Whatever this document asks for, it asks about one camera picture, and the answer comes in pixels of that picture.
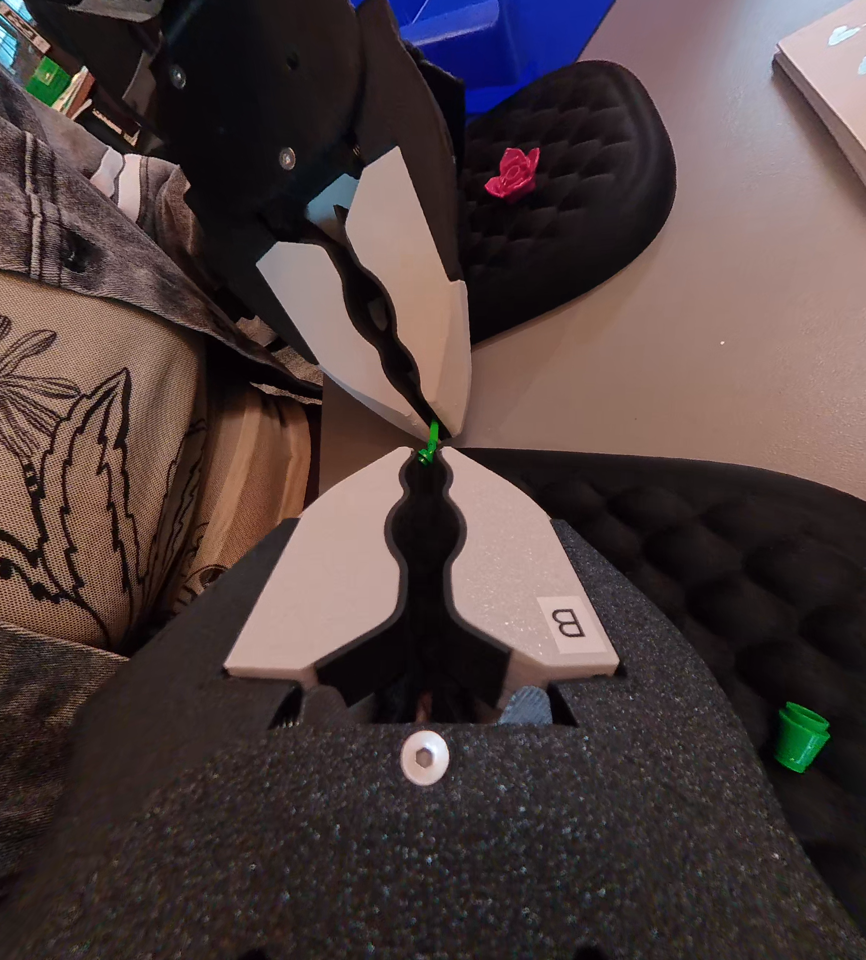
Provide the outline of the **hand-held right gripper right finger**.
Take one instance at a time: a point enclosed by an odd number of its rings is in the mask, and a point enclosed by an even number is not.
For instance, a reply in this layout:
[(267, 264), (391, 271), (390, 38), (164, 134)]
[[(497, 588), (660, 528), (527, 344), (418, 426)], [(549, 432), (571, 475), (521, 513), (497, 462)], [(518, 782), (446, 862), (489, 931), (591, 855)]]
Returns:
[(444, 600), (462, 631), (455, 664), (472, 687), (545, 687), (619, 666), (547, 512), (460, 450), (442, 451), (444, 498), (461, 537)]

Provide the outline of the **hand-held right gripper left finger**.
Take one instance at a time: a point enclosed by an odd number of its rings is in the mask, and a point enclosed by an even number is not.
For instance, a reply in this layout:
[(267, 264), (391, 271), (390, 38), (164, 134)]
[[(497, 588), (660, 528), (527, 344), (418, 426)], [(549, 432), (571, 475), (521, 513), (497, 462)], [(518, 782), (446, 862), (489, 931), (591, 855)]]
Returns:
[(412, 457), (396, 448), (304, 510), (226, 657), (230, 676), (312, 687), (330, 657), (391, 622), (401, 566), (387, 521)]

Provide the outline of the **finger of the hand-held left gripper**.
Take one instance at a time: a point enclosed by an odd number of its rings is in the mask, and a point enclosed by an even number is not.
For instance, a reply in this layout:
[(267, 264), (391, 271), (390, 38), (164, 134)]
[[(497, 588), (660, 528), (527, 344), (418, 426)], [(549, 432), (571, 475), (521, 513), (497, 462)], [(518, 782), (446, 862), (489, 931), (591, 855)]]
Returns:
[(365, 167), (344, 228), (391, 303), (420, 397), (452, 436), (461, 434), (472, 381), (466, 286), (447, 276), (399, 146)]
[(279, 241), (257, 268), (320, 369), (390, 424), (423, 437), (424, 421), (386, 377), (376, 347), (355, 329), (341, 274), (327, 249)]

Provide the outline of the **red flower lego piece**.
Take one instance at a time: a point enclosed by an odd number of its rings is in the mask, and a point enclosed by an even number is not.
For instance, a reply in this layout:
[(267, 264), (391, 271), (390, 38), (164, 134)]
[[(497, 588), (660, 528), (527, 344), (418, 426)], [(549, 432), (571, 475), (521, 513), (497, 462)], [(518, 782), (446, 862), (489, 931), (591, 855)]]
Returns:
[(535, 191), (540, 155), (539, 147), (527, 152), (507, 148), (500, 159), (498, 173), (485, 184), (487, 194), (509, 205), (529, 196)]

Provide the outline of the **blue plastic bin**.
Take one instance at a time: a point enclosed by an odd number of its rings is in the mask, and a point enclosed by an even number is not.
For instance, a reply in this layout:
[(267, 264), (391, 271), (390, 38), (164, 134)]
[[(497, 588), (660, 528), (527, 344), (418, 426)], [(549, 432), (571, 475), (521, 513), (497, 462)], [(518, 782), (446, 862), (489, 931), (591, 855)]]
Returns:
[(465, 84), (468, 116), (576, 62), (612, 1), (391, 1), (402, 39)]

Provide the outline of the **green lego cone piece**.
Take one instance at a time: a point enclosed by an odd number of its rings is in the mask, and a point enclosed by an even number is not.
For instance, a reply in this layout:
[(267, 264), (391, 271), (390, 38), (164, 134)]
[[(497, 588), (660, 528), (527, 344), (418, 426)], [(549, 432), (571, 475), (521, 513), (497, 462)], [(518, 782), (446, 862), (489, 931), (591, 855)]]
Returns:
[(777, 712), (775, 761), (783, 768), (803, 774), (830, 739), (830, 724), (821, 714), (788, 701)]

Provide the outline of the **black foam pad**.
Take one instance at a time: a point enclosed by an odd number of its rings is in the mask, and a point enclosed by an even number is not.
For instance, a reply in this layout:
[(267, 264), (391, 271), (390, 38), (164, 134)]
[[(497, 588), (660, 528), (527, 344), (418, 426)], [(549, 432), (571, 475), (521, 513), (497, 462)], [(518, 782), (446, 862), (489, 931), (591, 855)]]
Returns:
[[(866, 938), (866, 501), (729, 463), (466, 453), (565, 521), (691, 644)], [(788, 701), (830, 724), (803, 774), (773, 756)]]
[[(507, 148), (539, 147), (535, 191), (487, 194)], [(460, 253), (474, 344), (570, 303), (653, 242), (677, 187), (674, 149), (625, 66), (578, 61), (532, 81), (465, 129)]]

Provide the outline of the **person's beige printed shirt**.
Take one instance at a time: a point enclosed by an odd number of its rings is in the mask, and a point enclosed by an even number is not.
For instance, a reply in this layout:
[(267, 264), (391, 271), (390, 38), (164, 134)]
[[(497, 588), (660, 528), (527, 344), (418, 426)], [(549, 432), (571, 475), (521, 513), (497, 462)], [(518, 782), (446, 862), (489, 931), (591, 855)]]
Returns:
[(306, 406), (210, 343), (0, 271), (0, 623), (132, 653), (301, 513)]

